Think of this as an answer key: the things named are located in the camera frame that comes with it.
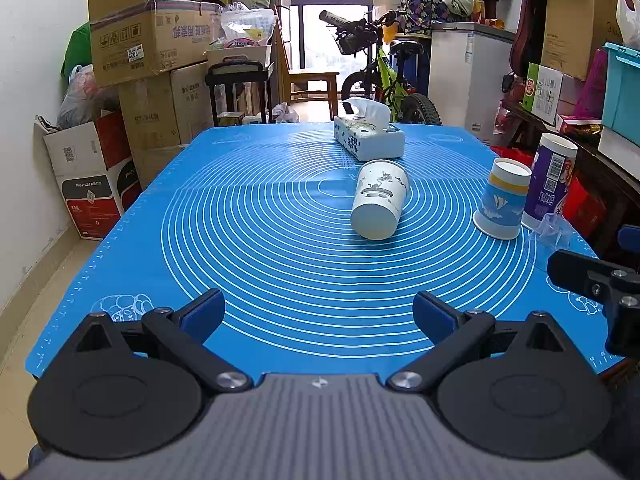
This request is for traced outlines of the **blue yellow paper cup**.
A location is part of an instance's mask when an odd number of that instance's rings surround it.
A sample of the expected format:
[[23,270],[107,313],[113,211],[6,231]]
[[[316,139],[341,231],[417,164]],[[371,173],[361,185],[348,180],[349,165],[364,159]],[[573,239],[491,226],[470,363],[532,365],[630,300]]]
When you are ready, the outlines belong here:
[[498,157],[492,163],[482,199],[472,220],[497,240],[515,240],[520,232],[532,170],[517,160]]

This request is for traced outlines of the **lower brown cardboard box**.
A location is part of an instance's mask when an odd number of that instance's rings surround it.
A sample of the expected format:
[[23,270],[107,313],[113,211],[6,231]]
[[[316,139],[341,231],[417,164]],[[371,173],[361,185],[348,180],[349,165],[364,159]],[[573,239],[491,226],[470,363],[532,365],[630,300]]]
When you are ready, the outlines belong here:
[[206,64],[198,63],[118,86],[122,118],[142,188],[147,188],[194,138],[213,125],[205,74]]

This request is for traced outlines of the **green white product box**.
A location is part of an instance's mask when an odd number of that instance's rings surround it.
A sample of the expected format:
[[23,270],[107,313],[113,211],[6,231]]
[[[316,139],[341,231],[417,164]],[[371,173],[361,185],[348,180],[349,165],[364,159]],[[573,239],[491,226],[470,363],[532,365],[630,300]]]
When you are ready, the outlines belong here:
[[530,63],[521,107],[549,125],[555,124],[564,75],[547,66]]

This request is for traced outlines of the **green black bicycle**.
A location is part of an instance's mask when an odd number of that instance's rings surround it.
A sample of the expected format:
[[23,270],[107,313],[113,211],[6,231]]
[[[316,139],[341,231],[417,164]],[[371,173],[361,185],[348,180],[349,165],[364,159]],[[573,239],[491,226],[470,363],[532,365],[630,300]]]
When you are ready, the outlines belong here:
[[375,21],[365,18],[349,21],[322,10],[319,20],[336,28],[335,41],[342,55],[357,54],[375,47],[375,60],[364,70],[350,74],[343,82],[342,103],[347,114],[354,114],[349,99],[352,88],[358,86],[366,99],[383,103],[390,108],[390,121],[402,124],[440,126],[442,120],[432,101],[420,93],[405,77],[405,62],[424,53],[420,42],[394,39],[385,52],[383,27],[397,25],[406,12],[388,11]]

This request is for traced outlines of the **open top cardboard box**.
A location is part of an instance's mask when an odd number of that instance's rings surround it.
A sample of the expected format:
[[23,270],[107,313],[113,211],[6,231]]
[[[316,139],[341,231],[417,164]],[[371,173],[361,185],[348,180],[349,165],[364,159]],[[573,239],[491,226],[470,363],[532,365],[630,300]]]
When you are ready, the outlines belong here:
[[88,0],[94,78],[114,86],[205,58],[219,0]]

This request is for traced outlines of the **wooden chair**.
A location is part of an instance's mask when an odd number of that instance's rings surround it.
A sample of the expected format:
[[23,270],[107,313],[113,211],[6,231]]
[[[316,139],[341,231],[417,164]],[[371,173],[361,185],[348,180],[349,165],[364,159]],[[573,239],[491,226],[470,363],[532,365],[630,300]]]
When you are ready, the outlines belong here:
[[[330,70],[308,70],[300,68],[294,70],[288,62],[288,55],[285,52],[285,44],[282,37],[282,23],[276,6],[272,7],[276,14],[277,24],[273,33],[274,59],[278,71],[278,90],[280,101],[293,105],[311,101],[327,102],[329,105],[330,119],[333,120],[338,113],[337,95],[337,72]],[[324,90],[303,89],[305,84],[311,82],[323,82],[326,85]]]

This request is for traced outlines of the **orange drink bottle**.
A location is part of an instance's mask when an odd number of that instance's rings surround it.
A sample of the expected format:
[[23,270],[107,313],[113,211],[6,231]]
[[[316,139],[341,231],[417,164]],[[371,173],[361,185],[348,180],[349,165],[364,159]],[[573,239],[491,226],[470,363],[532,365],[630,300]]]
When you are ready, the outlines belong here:
[[472,22],[483,24],[485,21],[485,3],[484,0],[473,0],[472,2]]

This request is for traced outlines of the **colourful patterned bag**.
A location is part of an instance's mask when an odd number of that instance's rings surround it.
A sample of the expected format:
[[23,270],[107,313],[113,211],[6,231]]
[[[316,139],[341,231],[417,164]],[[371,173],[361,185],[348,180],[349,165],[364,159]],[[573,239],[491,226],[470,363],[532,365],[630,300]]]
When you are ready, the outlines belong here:
[[400,0],[400,21],[405,34],[427,35],[434,23],[450,23],[445,0]]

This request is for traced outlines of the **plastic bag of clutter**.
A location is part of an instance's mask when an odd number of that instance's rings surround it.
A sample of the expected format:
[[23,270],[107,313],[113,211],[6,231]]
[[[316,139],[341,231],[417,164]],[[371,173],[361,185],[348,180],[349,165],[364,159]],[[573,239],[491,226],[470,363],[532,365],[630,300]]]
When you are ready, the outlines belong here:
[[116,87],[101,88],[96,83],[93,66],[77,65],[70,73],[68,86],[56,122],[61,129],[94,122],[104,114],[119,109]]

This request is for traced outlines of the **blue silicone baking mat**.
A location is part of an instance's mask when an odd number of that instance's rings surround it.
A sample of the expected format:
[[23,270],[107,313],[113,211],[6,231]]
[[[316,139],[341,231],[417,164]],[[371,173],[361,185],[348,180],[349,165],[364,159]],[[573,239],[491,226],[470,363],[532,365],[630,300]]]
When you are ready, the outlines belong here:
[[395,234],[350,225],[359,165],[331,124],[201,133],[99,244],[29,353],[40,376],[91,312],[137,321],[224,293],[210,350],[245,373],[388,376],[429,348],[412,300],[421,290],[501,321],[551,313],[589,364],[616,363],[595,302],[548,282],[529,232],[495,240],[472,215],[494,153],[458,128],[407,126],[410,190]]

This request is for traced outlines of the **white floral paper cup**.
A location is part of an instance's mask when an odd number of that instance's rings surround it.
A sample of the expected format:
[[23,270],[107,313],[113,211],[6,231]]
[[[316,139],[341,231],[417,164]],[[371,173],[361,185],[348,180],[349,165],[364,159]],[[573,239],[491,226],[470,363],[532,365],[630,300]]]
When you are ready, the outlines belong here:
[[360,167],[350,222],[367,240],[387,240],[397,230],[409,193],[407,171],[397,162],[375,159]]

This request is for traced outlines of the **clear plastic bag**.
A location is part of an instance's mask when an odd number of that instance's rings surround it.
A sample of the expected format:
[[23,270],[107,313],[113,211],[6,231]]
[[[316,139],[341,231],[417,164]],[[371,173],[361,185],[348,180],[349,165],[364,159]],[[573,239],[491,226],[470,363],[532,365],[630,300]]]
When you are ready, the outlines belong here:
[[271,9],[227,10],[221,14],[220,24],[225,40],[263,47],[271,40],[277,14]]

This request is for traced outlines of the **tall brown cardboard box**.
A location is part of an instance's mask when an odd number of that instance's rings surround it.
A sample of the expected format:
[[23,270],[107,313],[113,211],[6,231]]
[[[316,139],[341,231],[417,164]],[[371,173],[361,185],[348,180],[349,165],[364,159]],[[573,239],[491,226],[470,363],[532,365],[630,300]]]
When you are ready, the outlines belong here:
[[585,81],[594,54],[620,44],[617,0],[547,0],[541,64]]

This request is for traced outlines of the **white chest freezer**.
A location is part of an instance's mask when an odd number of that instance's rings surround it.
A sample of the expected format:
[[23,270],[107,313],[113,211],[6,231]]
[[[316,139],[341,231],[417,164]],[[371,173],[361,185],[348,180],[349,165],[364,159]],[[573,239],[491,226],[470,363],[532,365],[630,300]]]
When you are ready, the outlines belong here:
[[463,128],[488,146],[504,140],[495,133],[495,119],[514,38],[482,24],[433,26],[427,96],[443,125]]

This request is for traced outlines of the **purple cylindrical canister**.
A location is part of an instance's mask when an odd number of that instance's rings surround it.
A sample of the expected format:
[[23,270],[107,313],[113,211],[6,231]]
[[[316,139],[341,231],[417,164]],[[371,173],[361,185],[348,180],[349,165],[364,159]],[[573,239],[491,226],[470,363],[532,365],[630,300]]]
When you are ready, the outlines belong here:
[[573,177],[578,146],[545,132],[534,157],[522,225],[536,230],[546,214],[562,214]]

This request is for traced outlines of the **teal plastic bin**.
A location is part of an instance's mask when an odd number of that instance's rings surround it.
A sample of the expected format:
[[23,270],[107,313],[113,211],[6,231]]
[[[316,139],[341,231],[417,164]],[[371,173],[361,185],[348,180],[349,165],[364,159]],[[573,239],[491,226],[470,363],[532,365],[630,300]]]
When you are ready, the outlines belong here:
[[640,145],[640,52],[607,42],[608,56],[602,122]]

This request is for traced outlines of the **red white cardboard box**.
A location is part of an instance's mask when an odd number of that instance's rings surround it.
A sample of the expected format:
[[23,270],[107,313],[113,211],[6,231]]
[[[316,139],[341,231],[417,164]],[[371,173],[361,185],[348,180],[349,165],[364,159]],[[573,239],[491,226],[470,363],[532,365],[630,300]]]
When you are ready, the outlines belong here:
[[119,112],[60,129],[38,116],[58,189],[80,237],[103,240],[142,193]]

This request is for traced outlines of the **white tissue box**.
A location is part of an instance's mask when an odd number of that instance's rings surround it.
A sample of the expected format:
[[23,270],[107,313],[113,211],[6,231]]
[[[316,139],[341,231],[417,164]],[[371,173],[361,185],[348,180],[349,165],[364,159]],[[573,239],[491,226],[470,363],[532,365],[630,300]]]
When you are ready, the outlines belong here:
[[390,121],[386,104],[356,96],[343,106],[345,115],[334,117],[334,140],[358,162],[404,156],[405,133]]

